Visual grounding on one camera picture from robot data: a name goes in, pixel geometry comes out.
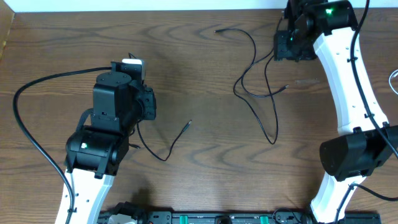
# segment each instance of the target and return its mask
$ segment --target white backdrop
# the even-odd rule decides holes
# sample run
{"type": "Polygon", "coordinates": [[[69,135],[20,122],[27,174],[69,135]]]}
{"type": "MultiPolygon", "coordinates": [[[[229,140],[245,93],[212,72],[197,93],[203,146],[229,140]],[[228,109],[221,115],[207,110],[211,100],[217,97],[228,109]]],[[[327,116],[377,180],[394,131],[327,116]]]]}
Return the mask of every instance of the white backdrop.
{"type": "MultiPolygon", "coordinates": [[[[283,9],[287,0],[5,0],[14,12],[283,9]]],[[[351,0],[364,7],[365,0],[351,0]]],[[[398,7],[398,0],[371,0],[371,7],[398,7]]]]}

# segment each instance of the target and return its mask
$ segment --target green light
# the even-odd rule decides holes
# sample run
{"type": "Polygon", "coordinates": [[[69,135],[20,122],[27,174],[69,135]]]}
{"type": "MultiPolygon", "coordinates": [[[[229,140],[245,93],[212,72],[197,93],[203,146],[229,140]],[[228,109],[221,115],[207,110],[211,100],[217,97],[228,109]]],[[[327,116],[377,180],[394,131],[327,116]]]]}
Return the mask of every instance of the green light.
{"type": "Polygon", "coordinates": [[[326,9],[326,14],[331,15],[332,12],[333,12],[333,9],[326,9]]]}

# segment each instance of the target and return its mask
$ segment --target white wall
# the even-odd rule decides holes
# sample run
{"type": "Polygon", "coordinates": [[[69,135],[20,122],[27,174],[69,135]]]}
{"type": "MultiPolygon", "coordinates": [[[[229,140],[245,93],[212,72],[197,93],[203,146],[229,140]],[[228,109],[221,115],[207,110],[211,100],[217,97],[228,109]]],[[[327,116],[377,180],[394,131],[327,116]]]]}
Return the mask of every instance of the white wall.
{"type": "MultiPolygon", "coordinates": [[[[283,9],[287,0],[5,0],[14,12],[283,9]]],[[[351,0],[364,7],[365,0],[351,0]]],[[[371,7],[398,7],[398,0],[371,0],[371,7]]]]}

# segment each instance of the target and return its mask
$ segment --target white cable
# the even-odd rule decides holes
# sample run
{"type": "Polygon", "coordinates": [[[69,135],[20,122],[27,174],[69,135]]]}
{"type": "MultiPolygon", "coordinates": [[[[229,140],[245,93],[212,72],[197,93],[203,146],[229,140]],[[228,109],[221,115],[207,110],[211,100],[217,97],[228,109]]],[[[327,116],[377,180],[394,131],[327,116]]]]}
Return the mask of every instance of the white cable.
{"type": "Polygon", "coordinates": [[[398,95],[397,90],[395,90],[391,84],[391,79],[395,78],[396,76],[398,76],[398,70],[395,70],[393,73],[391,73],[390,78],[388,78],[388,83],[390,84],[391,90],[394,91],[394,93],[396,93],[396,95],[398,95]]]}

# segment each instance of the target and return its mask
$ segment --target wooden table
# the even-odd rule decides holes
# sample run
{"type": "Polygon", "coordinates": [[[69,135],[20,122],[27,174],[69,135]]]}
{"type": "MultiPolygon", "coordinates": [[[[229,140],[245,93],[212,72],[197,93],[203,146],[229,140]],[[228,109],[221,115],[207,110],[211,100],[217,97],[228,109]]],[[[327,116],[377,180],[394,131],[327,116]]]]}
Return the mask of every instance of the wooden table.
{"type": "MultiPolygon", "coordinates": [[[[398,68],[397,15],[398,9],[371,9],[361,33],[374,92],[392,124],[398,123],[398,97],[387,79],[398,68]]],[[[275,96],[279,137],[271,146],[250,109],[232,94],[234,81],[251,61],[251,42],[237,32],[213,33],[242,28],[256,40],[258,55],[265,55],[280,16],[280,10],[17,14],[0,62],[1,223],[53,223],[63,184],[16,124],[11,108],[15,91],[53,73],[109,66],[128,52],[145,60],[146,83],[157,98],[156,120],[141,126],[148,145],[164,157],[183,125],[189,119],[193,123],[167,162],[145,149],[131,149],[103,209],[125,201],[176,211],[304,208],[324,173],[318,147],[338,136],[320,62],[271,62],[272,90],[289,84],[275,96]]],[[[249,90],[266,92],[264,65],[248,73],[249,90]]],[[[26,126],[62,167],[65,143],[81,113],[92,107],[99,73],[50,80],[20,98],[26,126]]],[[[246,98],[274,137],[270,99],[246,98]]],[[[142,145],[137,136],[131,142],[142,145]]],[[[364,185],[397,196],[397,169],[398,161],[391,157],[364,185]]],[[[398,204],[362,190],[348,210],[377,211],[384,223],[398,222],[398,204]]]]}

